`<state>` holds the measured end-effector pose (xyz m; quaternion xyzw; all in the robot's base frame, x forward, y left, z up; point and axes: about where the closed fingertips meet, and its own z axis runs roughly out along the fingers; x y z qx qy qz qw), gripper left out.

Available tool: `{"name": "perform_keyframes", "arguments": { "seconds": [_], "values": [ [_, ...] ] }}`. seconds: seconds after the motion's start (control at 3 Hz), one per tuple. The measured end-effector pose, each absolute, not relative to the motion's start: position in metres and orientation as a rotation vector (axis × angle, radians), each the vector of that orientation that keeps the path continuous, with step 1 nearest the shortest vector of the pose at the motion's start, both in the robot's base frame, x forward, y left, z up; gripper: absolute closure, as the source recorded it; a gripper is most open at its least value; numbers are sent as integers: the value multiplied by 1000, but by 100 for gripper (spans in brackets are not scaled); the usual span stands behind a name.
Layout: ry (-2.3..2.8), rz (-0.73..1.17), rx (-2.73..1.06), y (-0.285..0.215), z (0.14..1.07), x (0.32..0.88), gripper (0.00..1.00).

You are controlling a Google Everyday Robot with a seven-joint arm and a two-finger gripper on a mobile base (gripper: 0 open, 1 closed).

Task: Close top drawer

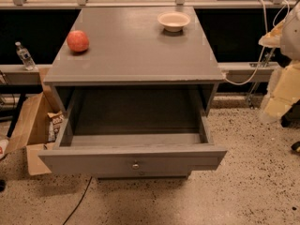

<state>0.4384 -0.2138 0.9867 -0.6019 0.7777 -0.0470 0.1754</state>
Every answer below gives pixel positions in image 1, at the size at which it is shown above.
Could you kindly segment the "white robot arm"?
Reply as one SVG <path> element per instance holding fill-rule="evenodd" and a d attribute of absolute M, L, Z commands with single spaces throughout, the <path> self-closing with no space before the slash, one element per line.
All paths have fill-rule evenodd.
<path fill-rule="evenodd" d="M 259 44 L 279 48 L 291 62 L 275 69 L 263 97 L 260 119 L 274 123 L 300 100 L 300 4 L 297 3 L 284 20 L 262 36 Z"/>

